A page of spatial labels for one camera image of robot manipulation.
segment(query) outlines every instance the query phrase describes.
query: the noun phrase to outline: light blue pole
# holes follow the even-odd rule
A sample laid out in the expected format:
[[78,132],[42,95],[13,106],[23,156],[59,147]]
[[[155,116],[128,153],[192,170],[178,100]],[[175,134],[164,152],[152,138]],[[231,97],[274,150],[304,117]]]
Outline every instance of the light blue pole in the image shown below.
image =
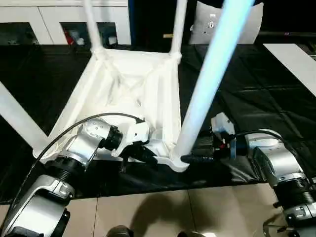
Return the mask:
[[186,167],[180,157],[190,153],[213,102],[254,0],[226,0],[185,116],[171,159]]

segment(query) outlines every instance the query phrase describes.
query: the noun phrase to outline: cabinet door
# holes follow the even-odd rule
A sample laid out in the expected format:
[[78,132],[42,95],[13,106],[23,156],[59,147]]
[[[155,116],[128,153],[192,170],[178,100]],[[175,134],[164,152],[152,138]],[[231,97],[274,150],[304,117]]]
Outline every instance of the cabinet door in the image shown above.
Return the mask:
[[0,44],[53,44],[36,6],[0,7]]
[[[54,44],[68,44],[73,38],[79,44],[86,44],[86,17],[81,6],[39,7]],[[128,7],[93,7],[94,19],[99,31],[106,39],[103,43],[117,38],[118,44],[130,44]]]

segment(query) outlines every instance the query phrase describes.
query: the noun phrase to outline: white pillow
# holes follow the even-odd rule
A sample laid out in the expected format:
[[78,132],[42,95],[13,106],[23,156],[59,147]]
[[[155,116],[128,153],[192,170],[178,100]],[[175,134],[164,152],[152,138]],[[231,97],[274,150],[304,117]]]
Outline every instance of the white pillow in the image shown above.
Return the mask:
[[[194,24],[191,27],[190,44],[209,44],[217,28],[222,11],[221,8],[208,6],[197,1],[196,16]],[[262,22],[262,13],[263,3],[251,8],[238,43],[255,42]]]

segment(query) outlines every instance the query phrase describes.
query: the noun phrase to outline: white frame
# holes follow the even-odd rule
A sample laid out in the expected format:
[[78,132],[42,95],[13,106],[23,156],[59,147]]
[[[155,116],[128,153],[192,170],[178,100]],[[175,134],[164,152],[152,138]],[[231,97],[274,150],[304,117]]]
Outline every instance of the white frame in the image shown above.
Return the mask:
[[[67,44],[60,22],[87,22],[82,6],[39,7],[54,44]],[[131,44],[128,7],[95,6],[96,22],[114,22],[118,44]]]
[[0,7],[0,23],[28,22],[39,44],[53,44],[36,6]]
[[[102,99],[106,93],[111,93],[111,88],[113,88],[112,86],[98,86],[101,85],[100,82],[115,82],[114,80],[107,80],[114,79],[113,76],[115,77],[115,79],[118,79],[117,75],[121,75],[121,79],[126,79],[126,77],[122,76],[122,73],[120,73],[119,70],[123,71],[123,75],[131,74],[132,77],[134,75],[144,75],[144,77],[150,79],[150,82],[154,82],[153,79],[165,78],[163,80],[165,82],[163,85],[163,90],[158,90],[159,86],[147,84],[147,88],[145,88],[146,90],[143,91],[144,94],[145,92],[147,92],[147,94],[150,95],[150,103],[152,105],[161,105],[160,98],[163,98],[162,102],[164,112],[162,114],[163,118],[161,118],[160,124],[162,125],[162,134],[160,131],[160,134],[158,134],[159,136],[157,137],[161,137],[163,143],[161,143],[161,146],[159,145],[159,143],[154,143],[152,145],[153,148],[155,148],[157,151],[159,150],[158,154],[161,157],[157,157],[157,159],[160,164],[167,164],[176,172],[183,172],[184,170],[186,170],[189,164],[182,162],[181,156],[189,154],[191,148],[194,145],[207,111],[212,104],[215,93],[237,45],[238,38],[240,36],[240,33],[242,32],[243,26],[246,22],[249,10],[253,5],[253,2],[254,0],[243,0],[243,4],[240,4],[239,1],[236,0],[225,0],[224,11],[219,21],[218,29],[216,30],[212,43],[210,43],[209,49],[207,50],[201,73],[197,79],[197,83],[195,85],[195,89],[183,122],[183,126],[179,134],[178,132],[181,125],[177,70],[178,64],[180,63],[181,59],[180,47],[184,28],[187,0],[177,1],[175,22],[173,28],[173,39],[169,54],[104,49],[101,45],[100,36],[96,24],[96,21],[100,19],[101,11],[98,12],[99,7],[92,8],[90,0],[83,0],[88,32],[92,42],[92,57],[89,61],[88,66],[81,75],[79,82],[74,88],[62,114],[59,116],[59,119],[49,136],[49,139],[52,139],[54,137],[54,134],[56,134],[57,132],[61,132],[59,130],[60,128],[67,126],[67,124],[69,123],[73,123],[81,116],[87,116],[87,113],[89,113],[89,111],[84,110],[99,110],[98,108],[91,107],[91,105],[96,104],[96,101],[94,101],[94,97],[96,95],[95,89],[100,88],[101,90],[103,90],[99,91],[99,96],[101,95]],[[158,93],[153,93],[152,91],[150,91],[151,89],[157,90],[158,93],[160,92],[160,98],[158,97]],[[3,106],[0,106],[0,113],[16,129],[16,131],[21,134],[21,136],[23,136],[24,134],[28,135],[27,132],[25,133],[28,128],[26,127],[27,124],[25,122],[21,124],[20,122],[21,120],[24,121],[24,119],[27,119],[30,123],[33,124],[33,128],[30,128],[32,131],[34,131],[35,133],[42,132],[41,129],[36,126],[34,121],[27,116],[23,108],[8,93],[4,86],[2,87],[2,90],[5,93],[0,93],[0,95],[2,95],[0,96],[0,99],[6,101],[7,98],[10,98],[12,102],[11,104],[14,104],[16,108],[12,110],[10,105],[8,105],[9,108],[7,108],[6,103],[2,103],[1,105]],[[157,118],[157,114],[160,113],[161,108],[162,107],[160,106],[160,108],[157,108],[157,110],[155,110],[157,111],[157,113],[153,115],[154,117]],[[175,131],[172,131],[175,130],[173,129],[175,125],[178,126],[177,134],[175,133]],[[33,136],[23,136],[23,138],[34,149],[36,149],[37,147],[39,147],[38,145],[40,145],[40,143],[37,141],[33,142]],[[172,144],[167,147],[164,143],[165,141],[167,143],[170,143],[171,141]]]

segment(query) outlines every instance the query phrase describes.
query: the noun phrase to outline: black cable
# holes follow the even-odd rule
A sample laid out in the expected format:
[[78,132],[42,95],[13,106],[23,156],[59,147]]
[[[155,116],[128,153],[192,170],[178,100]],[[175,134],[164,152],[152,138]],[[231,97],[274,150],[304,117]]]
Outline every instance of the black cable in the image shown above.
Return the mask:
[[298,154],[295,151],[295,149],[293,148],[293,146],[288,141],[286,141],[283,137],[281,137],[273,132],[265,131],[265,130],[253,130],[253,131],[248,131],[248,132],[240,132],[240,133],[234,134],[232,136],[233,137],[240,137],[240,136],[245,136],[245,135],[254,134],[254,133],[268,134],[268,135],[271,135],[271,136],[279,139],[285,145],[285,147],[287,149],[289,149],[289,151],[295,156],[295,158],[301,162],[301,165],[303,166],[304,173],[305,173],[307,179],[309,180],[310,185],[314,184],[312,176],[309,174],[309,171],[307,170],[307,166],[305,165],[303,159],[298,156]]
[[181,161],[187,164],[193,163],[213,163],[215,159],[208,156],[195,156],[193,154],[181,156]]
[[141,120],[140,118],[133,116],[133,115],[128,115],[128,114],[124,114],[124,113],[101,113],[101,114],[97,114],[97,115],[92,115],[89,116],[87,118],[84,118],[76,123],[74,123],[73,125],[71,125],[70,127],[68,127],[65,131],[63,131],[62,133],[60,133],[54,140],[52,140],[47,147],[44,148],[44,150],[39,154],[39,156],[37,157],[37,159],[34,161],[34,163],[31,166],[31,169],[29,170],[29,173],[25,176],[22,185],[20,186],[18,192],[16,193],[13,202],[11,203],[9,210],[5,216],[5,219],[7,218],[7,216],[9,216],[9,213],[12,211],[12,209],[15,206],[15,203],[23,189],[23,186],[25,185],[25,182],[27,181],[27,179],[29,178],[31,172],[33,171],[34,167],[36,166],[36,164],[40,161],[40,159],[45,155],[45,153],[48,151],[49,148],[51,148],[60,138],[62,138],[65,134],[67,134],[69,131],[71,131],[73,128],[77,127],[78,125],[90,120],[90,119],[94,119],[94,118],[98,118],[98,117],[102,117],[102,116],[124,116],[124,117],[129,117],[132,119],[136,120],[136,123],[140,123],[143,122],[143,120]]

